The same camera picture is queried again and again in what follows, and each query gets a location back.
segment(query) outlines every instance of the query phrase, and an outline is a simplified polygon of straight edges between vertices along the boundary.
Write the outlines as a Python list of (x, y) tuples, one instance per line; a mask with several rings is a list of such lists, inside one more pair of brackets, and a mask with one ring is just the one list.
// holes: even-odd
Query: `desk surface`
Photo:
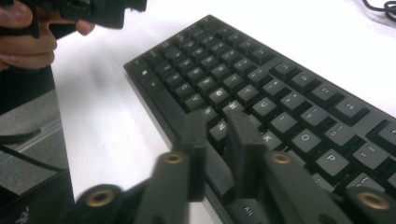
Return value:
[(396, 24), (359, 0), (148, 0), (147, 12), (126, 11), (122, 30), (96, 27), (58, 43), (52, 68), (76, 198), (149, 177), (169, 144), (122, 66), (207, 14), (396, 117)]

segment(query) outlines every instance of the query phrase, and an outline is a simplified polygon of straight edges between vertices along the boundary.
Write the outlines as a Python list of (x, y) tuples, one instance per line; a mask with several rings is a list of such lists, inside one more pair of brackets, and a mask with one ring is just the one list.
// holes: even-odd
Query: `black keyboard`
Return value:
[(233, 199), (224, 115), (243, 111), (270, 150), (289, 153), (329, 192), (366, 186), (396, 197), (396, 119), (213, 16), (124, 65), (171, 142), (203, 109), (206, 196), (224, 223), (260, 223)]

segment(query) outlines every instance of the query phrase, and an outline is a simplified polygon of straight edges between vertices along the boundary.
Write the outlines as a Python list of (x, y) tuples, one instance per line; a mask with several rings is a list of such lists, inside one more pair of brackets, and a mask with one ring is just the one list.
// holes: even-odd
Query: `human hand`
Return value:
[[(47, 12), (37, 9), (40, 37), (30, 35), (0, 35), (0, 71), (8, 69), (10, 65), (19, 68), (35, 69), (50, 65), (54, 60), (53, 51), (56, 49), (56, 38), (50, 31), (50, 24), (74, 23), (82, 34), (89, 34), (94, 24), (86, 21), (68, 21), (61, 17), (59, 11)], [(20, 1), (14, 5), (0, 7), (0, 26), (11, 29), (27, 27), (32, 22), (32, 12), (28, 6)]]

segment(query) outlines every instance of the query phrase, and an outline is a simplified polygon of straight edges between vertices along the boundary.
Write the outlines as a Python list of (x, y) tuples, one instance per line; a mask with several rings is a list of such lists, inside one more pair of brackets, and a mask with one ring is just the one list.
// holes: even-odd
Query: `cable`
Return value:
[(20, 133), (20, 134), (13, 134), (13, 135), (2, 135), (0, 136), (0, 144), (9, 145), (9, 144), (18, 144), (22, 143), (37, 134), (41, 133), (40, 129), (32, 131), (30, 133)]
[(396, 22), (396, 1), (388, 1), (384, 4), (384, 7), (373, 7), (367, 0), (362, 0), (364, 5), (373, 11), (385, 12), (385, 16), (391, 21)]
[(62, 168), (55, 167), (55, 166), (51, 166), (51, 165), (48, 165), (48, 164), (46, 164), (46, 163), (44, 163), (44, 162), (37, 161), (37, 160), (35, 160), (35, 159), (33, 159), (33, 158), (30, 158), (30, 157), (28, 157), (28, 156), (25, 156), (25, 155), (23, 155), (23, 154), (21, 154), (21, 153), (15, 151), (15, 150), (9, 148), (9, 147), (5, 147), (5, 146), (0, 145), (0, 151), (3, 151), (4, 153), (7, 153), (7, 154), (9, 154), (9, 155), (11, 155), (11, 156), (13, 156), (13, 157), (15, 157), (15, 158), (18, 158), (18, 159), (22, 160), (22, 161), (27, 161), (27, 162), (29, 162), (29, 163), (35, 165), (35, 166), (44, 168), (44, 169), (46, 169), (46, 170), (54, 171), (54, 172), (56, 172), (56, 173), (60, 173), (61, 171), (64, 170), (64, 169), (62, 169)]

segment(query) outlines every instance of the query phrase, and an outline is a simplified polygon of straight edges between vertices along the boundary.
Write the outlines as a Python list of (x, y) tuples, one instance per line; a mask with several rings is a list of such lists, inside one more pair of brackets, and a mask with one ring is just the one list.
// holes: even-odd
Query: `white table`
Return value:
[[(359, 0), (148, 0), (145, 13), (126, 11), (122, 30), (97, 26), (58, 43), (52, 68), (76, 198), (150, 176), (170, 144), (122, 66), (207, 14), (396, 117), (396, 24)], [(213, 222), (199, 203), (192, 210), (191, 223)]]

